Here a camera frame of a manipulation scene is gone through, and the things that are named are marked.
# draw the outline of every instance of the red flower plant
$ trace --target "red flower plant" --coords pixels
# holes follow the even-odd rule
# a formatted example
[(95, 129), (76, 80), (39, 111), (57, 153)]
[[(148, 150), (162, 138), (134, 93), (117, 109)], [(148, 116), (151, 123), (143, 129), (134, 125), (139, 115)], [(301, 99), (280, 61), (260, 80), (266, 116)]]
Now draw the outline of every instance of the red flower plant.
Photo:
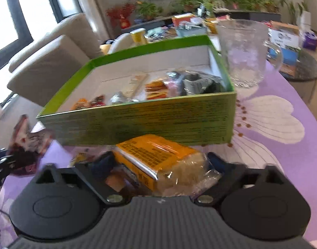
[(116, 5), (115, 7), (106, 10), (107, 16), (110, 18), (111, 25), (115, 27), (120, 23), (120, 19), (128, 19), (136, 9), (134, 0), (126, 0), (123, 5)]

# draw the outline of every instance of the metal screw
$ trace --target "metal screw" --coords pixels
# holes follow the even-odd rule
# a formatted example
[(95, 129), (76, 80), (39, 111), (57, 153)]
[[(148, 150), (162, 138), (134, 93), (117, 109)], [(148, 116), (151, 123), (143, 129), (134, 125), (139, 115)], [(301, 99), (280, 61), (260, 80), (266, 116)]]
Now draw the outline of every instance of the metal screw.
[(123, 197), (120, 194), (112, 194), (107, 197), (107, 201), (110, 203), (119, 203), (123, 201)]
[(203, 203), (203, 204), (209, 204), (213, 202), (213, 197), (211, 197), (210, 195), (201, 195), (198, 197), (198, 202), (199, 203)]

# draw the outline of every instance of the pitcher handle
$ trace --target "pitcher handle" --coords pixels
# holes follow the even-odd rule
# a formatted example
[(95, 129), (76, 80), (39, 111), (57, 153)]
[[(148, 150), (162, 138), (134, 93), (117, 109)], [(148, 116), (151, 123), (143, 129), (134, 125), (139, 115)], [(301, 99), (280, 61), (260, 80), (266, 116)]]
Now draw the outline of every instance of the pitcher handle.
[[(275, 43), (272, 43), (272, 42), (269, 42), (269, 41), (264, 41), (264, 46), (268, 47), (268, 48), (271, 48), (275, 51), (275, 62), (274, 63), (271, 63), (273, 66), (274, 66), (274, 69), (275, 70), (279, 70), (283, 64), (283, 54), (282, 54), (282, 49), (279, 45), (275, 44)], [(272, 55), (268, 52), (268, 55), (267, 55), (269, 58), (273, 59)]]

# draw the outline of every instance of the round black pad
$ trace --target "round black pad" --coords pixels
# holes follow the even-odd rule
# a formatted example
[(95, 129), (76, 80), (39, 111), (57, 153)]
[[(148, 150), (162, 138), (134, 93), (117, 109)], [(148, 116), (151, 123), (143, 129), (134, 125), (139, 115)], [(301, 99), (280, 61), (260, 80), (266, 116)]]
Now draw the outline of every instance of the round black pad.
[(294, 187), (269, 183), (227, 196), (221, 214), (234, 230), (259, 240), (302, 236), (311, 217), (309, 205)]
[(13, 202), (10, 218), (23, 235), (55, 240), (85, 231), (99, 212), (98, 201), (87, 191), (66, 184), (33, 184)]

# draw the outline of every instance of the sofa cushion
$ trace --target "sofa cushion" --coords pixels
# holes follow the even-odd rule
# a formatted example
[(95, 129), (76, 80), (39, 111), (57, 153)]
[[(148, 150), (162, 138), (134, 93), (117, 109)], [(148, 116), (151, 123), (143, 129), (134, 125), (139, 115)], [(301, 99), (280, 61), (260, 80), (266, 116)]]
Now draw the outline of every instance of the sofa cushion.
[(9, 62), (9, 71), (13, 72), (28, 57), (63, 34), (67, 35), (90, 59), (103, 55), (98, 38), (89, 25), (86, 15), (79, 13), (64, 19), (50, 33), (13, 56)]
[(7, 88), (45, 106), (88, 61), (86, 54), (66, 35), (62, 35), (18, 66)]

